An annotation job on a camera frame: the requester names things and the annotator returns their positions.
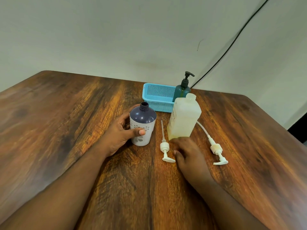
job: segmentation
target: white wall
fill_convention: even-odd
[[[186,70],[201,77],[263,1],[0,0],[0,91],[41,70],[170,85]],[[196,88],[247,95],[291,126],[307,111],[306,6],[270,0]]]

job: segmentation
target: purple and white bottle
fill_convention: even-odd
[[[142,102],[140,106],[132,109],[130,112],[130,129],[141,127],[146,132],[145,135],[132,138],[131,141],[133,144],[136,146],[149,144],[156,119],[156,112],[149,107],[147,102]]]

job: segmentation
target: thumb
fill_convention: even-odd
[[[146,132],[143,128],[137,127],[130,130],[125,130],[124,133],[125,133],[125,138],[128,140],[137,136],[145,135]]]
[[[178,163],[179,169],[182,170],[183,166],[185,165],[185,158],[178,150],[174,150],[174,156],[176,158],[176,162]]]

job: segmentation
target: green glass bottle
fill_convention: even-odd
[[[173,97],[173,102],[175,102],[176,98],[178,98],[178,97],[186,97],[186,95],[191,92],[190,87],[188,87],[188,84],[189,84],[188,77],[190,75],[192,77],[195,77],[194,74],[186,71],[185,72],[185,79],[182,80],[181,85],[177,85],[176,86],[175,92],[174,92],[174,97]]]

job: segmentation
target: bottle label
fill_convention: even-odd
[[[170,128],[172,128],[172,126],[174,126],[175,118],[176,118],[176,112],[174,112],[174,109],[173,109],[172,114],[171,114],[171,118],[169,119],[169,127]]]

